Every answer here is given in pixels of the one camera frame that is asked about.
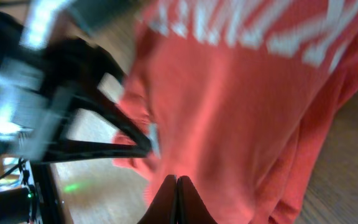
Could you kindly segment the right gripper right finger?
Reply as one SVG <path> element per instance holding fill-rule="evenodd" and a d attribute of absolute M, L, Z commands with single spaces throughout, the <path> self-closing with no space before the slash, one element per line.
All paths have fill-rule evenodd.
<path fill-rule="evenodd" d="M 217 224 L 188 176 L 181 176 L 177 187 L 177 223 Z"/>

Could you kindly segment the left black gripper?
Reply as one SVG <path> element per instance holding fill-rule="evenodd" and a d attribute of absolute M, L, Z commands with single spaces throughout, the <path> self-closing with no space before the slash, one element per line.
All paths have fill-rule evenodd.
<path fill-rule="evenodd" d="M 91 108 L 129 136 L 135 145 L 64 140 L 53 137 L 73 98 L 71 86 L 57 82 L 54 53 L 64 54 L 68 39 L 45 50 L 32 50 L 17 40 L 0 41 L 0 157 L 22 156 L 42 163 L 105 158 L 142 158 L 151 151 L 147 136 L 118 106 L 98 90 L 105 74 L 121 85 L 125 73 L 109 52 L 84 40 L 72 40 L 79 60 L 77 79 Z"/>

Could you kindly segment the orange t-shirt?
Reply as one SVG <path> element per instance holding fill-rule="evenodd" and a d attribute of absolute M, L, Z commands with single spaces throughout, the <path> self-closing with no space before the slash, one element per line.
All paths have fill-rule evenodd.
<path fill-rule="evenodd" d="M 218 223 L 293 223 L 334 115 L 358 90 L 358 0 L 152 1 L 120 109 L 158 150 L 114 159 L 186 175 Z"/>

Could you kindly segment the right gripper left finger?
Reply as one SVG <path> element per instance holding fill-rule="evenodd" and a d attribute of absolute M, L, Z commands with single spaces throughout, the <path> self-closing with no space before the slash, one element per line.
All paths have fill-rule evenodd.
<path fill-rule="evenodd" d="M 177 178 L 168 175 L 138 224 L 177 223 Z"/>

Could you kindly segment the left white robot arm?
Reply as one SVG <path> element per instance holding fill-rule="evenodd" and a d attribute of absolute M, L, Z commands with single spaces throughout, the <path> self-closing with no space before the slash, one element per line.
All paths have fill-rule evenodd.
<path fill-rule="evenodd" d="M 0 12 L 0 223 L 63 223 L 50 164 L 145 157 L 148 137 L 98 90 L 124 72 L 102 47 L 82 39 L 52 44 L 69 1 L 29 1 L 24 24 Z M 97 113 L 133 145 L 67 138 L 77 110 Z"/>

